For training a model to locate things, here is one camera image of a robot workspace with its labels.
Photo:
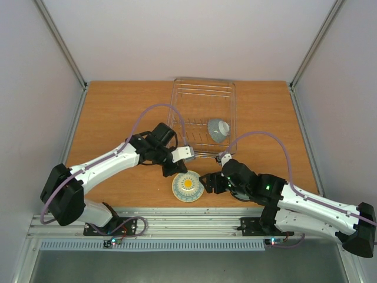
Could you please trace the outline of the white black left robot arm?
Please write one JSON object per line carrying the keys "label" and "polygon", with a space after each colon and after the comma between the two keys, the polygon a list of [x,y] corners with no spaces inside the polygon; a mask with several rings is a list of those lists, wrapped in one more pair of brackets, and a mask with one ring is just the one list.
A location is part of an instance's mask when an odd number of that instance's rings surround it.
{"label": "white black left robot arm", "polygon": [[138,165],[159,165],[164,177],[187,173],[185,161],[194,158],[194,150],[185,144],[169,147],[177,133],[164,123],[153,131],[134,134],[110,152],[72,167],[58,164],[52,168],[40,199],[42,214],[50,212],[61,226],[75,221],[92,224],[104,234],[115,233],[122,225],[120,217],[106,203],[96,203],[86,194],[110,177]]}

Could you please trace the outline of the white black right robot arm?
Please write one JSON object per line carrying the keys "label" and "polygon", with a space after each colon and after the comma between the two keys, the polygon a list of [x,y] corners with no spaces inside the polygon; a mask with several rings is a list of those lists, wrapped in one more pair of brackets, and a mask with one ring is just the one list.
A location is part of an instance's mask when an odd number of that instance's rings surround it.
{"label": "white black right robot arm", "polygon": [[262,206],[257,224],[262,235],[316,235],[334,240],[356,256],[373,257],[376,217],[372,205],[334,202],[280,177],[255,174],[234,159],[224,163],[221,171],[200,176],[199,181],[207,193],[229,192],[237,200]]}

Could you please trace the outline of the yellow blue patterned bowl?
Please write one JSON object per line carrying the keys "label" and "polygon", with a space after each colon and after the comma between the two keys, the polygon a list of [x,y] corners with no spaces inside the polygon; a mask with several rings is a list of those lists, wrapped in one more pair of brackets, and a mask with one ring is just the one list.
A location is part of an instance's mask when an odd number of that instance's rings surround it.
{"label": "yellow blue patterned bowl", "polygon": [[199,177],[200,175],[192,170],[177,174],[171,185],[173,195],[184,203],[191,203],[200,199],[204,192],[204,186]]}

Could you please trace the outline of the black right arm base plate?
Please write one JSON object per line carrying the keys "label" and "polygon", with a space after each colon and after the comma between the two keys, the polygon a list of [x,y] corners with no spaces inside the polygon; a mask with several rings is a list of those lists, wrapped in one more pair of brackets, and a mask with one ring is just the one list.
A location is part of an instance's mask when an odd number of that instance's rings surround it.
{"label": "black right arm base plate", "polygon": [[236,228],[242,233],[242,236],[293,236],[292,231],[281,232],[275,226],[272,228],[262,228],[259,217],[242,217],[240,218],[240,226]]}

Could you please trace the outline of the grey speckled bowl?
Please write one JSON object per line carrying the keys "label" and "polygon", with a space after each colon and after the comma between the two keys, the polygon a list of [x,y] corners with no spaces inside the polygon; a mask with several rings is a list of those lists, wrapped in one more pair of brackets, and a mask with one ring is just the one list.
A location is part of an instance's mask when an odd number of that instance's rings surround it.
{"label": "grey speckled bowl", "polygon": [[210,119],[207,123],[207,131],[215,143],[222,143],[230,134],[230,126],[222,119]]}

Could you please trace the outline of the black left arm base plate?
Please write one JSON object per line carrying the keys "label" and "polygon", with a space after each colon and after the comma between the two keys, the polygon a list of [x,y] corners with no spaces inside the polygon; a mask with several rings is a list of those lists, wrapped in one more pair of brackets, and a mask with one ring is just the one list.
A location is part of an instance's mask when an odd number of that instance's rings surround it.
{"label": "black left arm base plate", "polygon": [[84,236],[134,236],[137,220],[131,217],[119,217],[110,220],[105,226],[99,227],[85,223]]}

